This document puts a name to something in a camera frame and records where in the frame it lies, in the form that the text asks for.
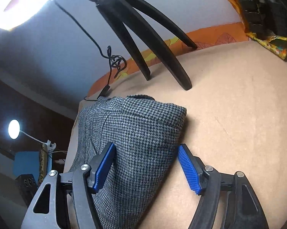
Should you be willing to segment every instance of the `black stand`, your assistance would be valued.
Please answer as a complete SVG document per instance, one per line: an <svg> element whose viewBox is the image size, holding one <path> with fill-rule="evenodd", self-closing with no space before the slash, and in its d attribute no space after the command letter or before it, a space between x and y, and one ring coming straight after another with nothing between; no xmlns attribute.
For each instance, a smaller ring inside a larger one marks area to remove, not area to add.
<svg viewBox="0 0 287 229"><path fill-rule="evenodd" d="M196 49L196 44L168 17L144 0L90 1L96 3L100 14L124 44L146 80L150 79L150 70L124 24L137 34L137 36L153 51L153 53L155 53L185 90L191 89L192 85L189 76L181 66L180 62L156 31L134 8L163 25L187 46Z"/></svg>
<svg viewBox="0 0 287 229"><path fill-rule="evenodd" d="M29 207L37 191L34 176L32 174L22 174L15 179L15 184L25 204Z"/></svg>
<svg viewBox="0 0 287 229"><path fill-rule="evenodd" d="M109 151L111 155L102 165ZM70 229L66 195L71 191L79 229L103 229L92 194L103 188L115 154L116 148L109 142L100 155L74 172L59 174L56 170L50 171L28 207L21 229ZM220 191L227 193L221 229L268 229L255 191L243 172L234 175L219 173L213 167L205 166L199 157L194 159L192 163L202 180L202 193L188 229L213 228ZM96 178L100 168L102 174Z"/></svg>

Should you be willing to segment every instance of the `tripod leg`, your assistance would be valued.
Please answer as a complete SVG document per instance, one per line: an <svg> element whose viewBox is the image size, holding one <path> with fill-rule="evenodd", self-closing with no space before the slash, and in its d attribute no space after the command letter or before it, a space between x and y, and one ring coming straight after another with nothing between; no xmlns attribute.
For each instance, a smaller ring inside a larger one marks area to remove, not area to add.
<svg viewBox="0 0 287 229"><path fill-rule="evenodd" d="M144 58L142 57L140 51L138 50L134 40L132 39L131 35L127 31L126 27L123 23L116 18L113 14L108 13L106 10L102 9L102 6L97 6L100 14L106 20L106 22L110 25L113 31L116 33L118 38L124 44L132 58L134 59L135 63L138 65L139 69L143 73L144 77L147 81L150 80L150 70L147 66Z"/></svg>
<svg viewBox="0 0 287 229"><path fill-rule="evenodd" d="M124 0L98 0L96 3L104 11L114 14L136 33L185 90L191 89L189 76L180 62L155 30L131 5Z"/></svg>
<svg viewBox="0 0 287 229"><path fill-rule="evenodd" d="M100 222L92 194L87 190L87 177L91 167L82 170L80 167L72 176L72 190L74 196L74 209L79 229L103 229Z"/></svg>
<svg viewBox="0 0 287 229"><path fill-rule="evenodd" d="M60 186L60 174L47 174L35 193L21 229L70 229L66 190Z"/></svg>
<svg viewBox="0 0 287 229"><path fill-rule="evenodd" d="M187 36L186 33L181 30L173 21L171 21L167 16L165 16L161 11L153 7L151 4L147 3L145 0L125 0L132 7L143 12L147 16L151 17L159 24L163 25L170 32L172 32L176 37L183 41L187 46L197 49L197 45Z"/></svg>

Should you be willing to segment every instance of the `black cable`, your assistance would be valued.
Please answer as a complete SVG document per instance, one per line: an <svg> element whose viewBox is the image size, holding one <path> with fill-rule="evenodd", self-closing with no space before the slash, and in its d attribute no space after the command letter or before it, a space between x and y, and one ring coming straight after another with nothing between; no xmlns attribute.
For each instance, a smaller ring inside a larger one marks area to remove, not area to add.
<svg viewBox="0 0 287 229"><path fill-rule="evenodd" d="M52 157L49 155L49 153L48 153L47 151L45 151L45 150L43 149L43 147L42 147L41 149L42 149L42 151L44 151L44 152L47 153L47 156L48 156L48 157L50 157L50 158L52 159Z"/></svg>
<svg viewBox="0 0 287 229"><path fill-rule="evenodd" d="M59 150L59 151L65 151L65 150L61 150L61 149L59 149L59 148L57 148L57 147L56 147L55 149L56 149L56 150Z"/></svg>
<svg viewBox="0 0 287 229"><path fill-rule="evenodd" d="M76 18L74 18L66 9L64 9L60 4L58 4L55 0L52 0L54 2L54 4L56 6L58 6L65 14L67 14L79 27L80 29L88 36L88 38L91 39L91 41L94 42L94 44L96 45L96 47L98 48L99 52L100 52L100 55L105 58L105 59L108 59L108 62L109 62L109 77L108 77L108 81L107 81L107 86L109 85L109 81L110 81L110 78L112 76L112 68L116 68L117 69L117 73L115 74L114 78L116 78L119 74L119 72L123 71L126 67L127 67L127 62L125 60L125 58L123 56L120 56L120 55L112 55L112 48L111 46L109 45L107 47L107 56L105 56L103 53L102 53L102 50L101 50L101 47L98 45L98 43L94 40L94 38L92 36L90 36L90 34L81 26L81 24L76 20ZM123 68L121 68L120 64L121 62L123 61L124 63L124 66ZM86 99L86 97L84 97L84 100L85 101L96 101L96 100L89 100L89 99Z"/></svg>

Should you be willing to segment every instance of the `black tripod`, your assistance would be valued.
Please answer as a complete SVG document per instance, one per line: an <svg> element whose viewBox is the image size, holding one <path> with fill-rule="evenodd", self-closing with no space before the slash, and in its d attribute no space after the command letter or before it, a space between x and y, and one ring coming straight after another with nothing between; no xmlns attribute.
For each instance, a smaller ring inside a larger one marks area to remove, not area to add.
<svg viewBox="0 0 287 229"><path fill-rule="evenodd" d="M196 44L168 17L144 0L90 1L96 3L99 12L124 44L146 80L150 79L150 70L124 24L137 34L138 37L153 51L153 53L162 61L185 90L191 89L192 85L189 76L181 66L180 62L156 31L134 8L163 25L187 46L196 49Z"/></svg>

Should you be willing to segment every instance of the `houndstooth cloth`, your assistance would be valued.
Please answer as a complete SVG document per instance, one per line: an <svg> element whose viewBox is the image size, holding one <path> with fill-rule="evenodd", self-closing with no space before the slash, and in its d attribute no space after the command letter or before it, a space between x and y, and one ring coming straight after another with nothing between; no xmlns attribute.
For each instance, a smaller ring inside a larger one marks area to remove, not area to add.
<svg viewBox="0 0 287 229"><path fill-rule="evenodd" d="M79 114L78 149L70 171L100 154L117 155L95 206L104 229L133 229L175 156L186 108L145 95L98 98Z"/></svg>

